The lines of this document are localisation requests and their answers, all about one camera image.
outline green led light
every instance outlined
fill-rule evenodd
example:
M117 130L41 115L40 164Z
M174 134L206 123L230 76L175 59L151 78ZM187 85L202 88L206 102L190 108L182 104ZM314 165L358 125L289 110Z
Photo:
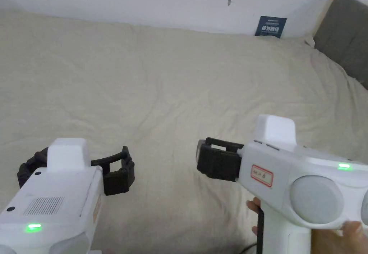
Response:
M35 233L40 232L42 230L42 225L39 223L28 224L26 228L26 233Z
M341 168L350 168L350 165L341 163L341 164L339 164L339 167L341 167Z
M41 224L29 224L28 228L37 228L37 227L41 227Z

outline human hand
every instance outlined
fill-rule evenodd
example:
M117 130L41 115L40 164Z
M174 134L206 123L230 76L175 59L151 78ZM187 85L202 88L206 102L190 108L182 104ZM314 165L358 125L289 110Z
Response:
M259 213L261 201L255 197L247 201L247 207ZM257 235L257 226L252 227ZM311 254L368 254L368 238L360 222L346 222L342 236L335 230L312 230Z

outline red-bordered label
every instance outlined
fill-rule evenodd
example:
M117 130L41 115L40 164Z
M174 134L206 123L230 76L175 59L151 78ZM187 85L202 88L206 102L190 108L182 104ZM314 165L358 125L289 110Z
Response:
M265 168L261 168L257 165L252 165L250 177L257 180L258 182L261 182L267 187L272 187L273 172L267 171Z

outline upholstered headboard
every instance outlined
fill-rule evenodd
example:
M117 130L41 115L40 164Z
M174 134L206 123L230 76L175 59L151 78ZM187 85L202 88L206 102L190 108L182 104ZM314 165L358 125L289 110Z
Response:
M368 6L333 0L314 41L316 49L368 89Z

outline wrinkled fabric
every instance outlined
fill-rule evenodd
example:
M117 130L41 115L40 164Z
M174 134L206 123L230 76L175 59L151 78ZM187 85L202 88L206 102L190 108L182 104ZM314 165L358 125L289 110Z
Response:
M368 161L367 90L302 39L6 13L0 67L1 209L19 165L57 137L86 138L91 159L129 147L135 182L106 198L104 254L254 242L252 195L197 172L195 153L208 136L246 143L259 114L292 118L298 144Z

